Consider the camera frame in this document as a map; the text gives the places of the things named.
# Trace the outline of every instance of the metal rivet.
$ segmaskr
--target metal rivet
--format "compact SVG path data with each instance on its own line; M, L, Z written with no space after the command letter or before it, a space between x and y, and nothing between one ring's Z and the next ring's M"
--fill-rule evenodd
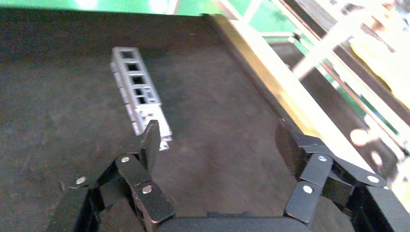
M374 177L374 176L368 176L367 177L371 182L373 182L373 183L378 183L379 182L379 179L378 178L376 178L376 177Z
M145 186L145 187L142 189L142 193L143 193L143 194L150 193L151 191L152 191L151 185Z
M324 156L318 156L318 159L320 161L323 161L323 162L325 162L327 160L326 157L324 157Z
M125 163L125 162L127 162L127 161L129 161L129 160L130 160L130 157L126 156L126 157L124 157L124 158L121 159L121 162Z
M84 183L85 180L87 180L87 178L86 178L85 176L82 176L82 177L78 178L78 179L75 181L75 183L79 185L79 184Z
M307 185L303 186L303 191L311 194L313 192L313 189Z

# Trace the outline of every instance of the metal sheet part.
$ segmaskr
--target metal sheet part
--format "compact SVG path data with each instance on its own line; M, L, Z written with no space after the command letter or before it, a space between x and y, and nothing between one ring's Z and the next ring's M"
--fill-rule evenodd
M172 140L172 132L138 49L135 47L113 48L111 69L135 134L142 134L150 120L158 120L161 130L160 150L168 149L167 142Z

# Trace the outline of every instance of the black conveyor belt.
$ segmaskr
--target black conveyor belt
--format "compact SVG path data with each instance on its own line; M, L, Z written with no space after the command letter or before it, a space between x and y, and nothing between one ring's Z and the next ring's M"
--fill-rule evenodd
M140 49L174 132L153 178L177 215L282 215L295 180L278 117L206 17L2 9L0 28L0 231L44 231L61 185L137 149L114 46ZM117 212L106 231L130 231ZM313 229L352 231L326 199Z

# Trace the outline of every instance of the metal bracket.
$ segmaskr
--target metal bracket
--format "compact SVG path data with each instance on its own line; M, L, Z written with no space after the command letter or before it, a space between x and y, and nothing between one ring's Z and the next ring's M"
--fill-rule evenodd
M147 232L308 232L320 196L332 200L350 216L356 231L408 230L410 216L391 190L362 182L364 172L361 168L349 167L333 154L325 154L326 147L317 138L294 136L300 138L296 148L302 151L295 161L303 170L296 176L300 182L289 198L284 217L212 213L209 217L174 218L173 205L148 171L155 161L151 156L158 153L160 143L159 124L151 121L145 130L140 153L121 155L105 171L97 173L98 176L75 180L58 205L47 231L98 231L100 213L125 198L135 213L132 218L139 220Z
M114 47L111 69L130 116L135 134L144 132L150 120L157 120L161 130L160 150L169 148L172 132L161 109L161 101L141 54L135 47Z
M281 121L281 126L286 129L287 133L301 150L299 157L296 157L296 160L294 160L294 164L297 167L290 167L298 170L296 173L297 176L299 176L299 172L305 168L306 159L310 158L314 153L321 153L332 158L334 162L332 169L337 173L339 178L353 186L374 186L383 188L387 185L386 181L381 176L359 168L356 165L337 157L321 139L296 132L296 130L284 119Z

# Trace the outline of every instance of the yellow object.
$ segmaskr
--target yellow object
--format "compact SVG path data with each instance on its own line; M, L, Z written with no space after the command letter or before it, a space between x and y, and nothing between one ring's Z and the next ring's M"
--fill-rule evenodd
M370 35L349 40L350 46L360 59L390 88L392 94L410 109L408 91L410 85L405 79L405 64L399 53L392 53L385 44Z

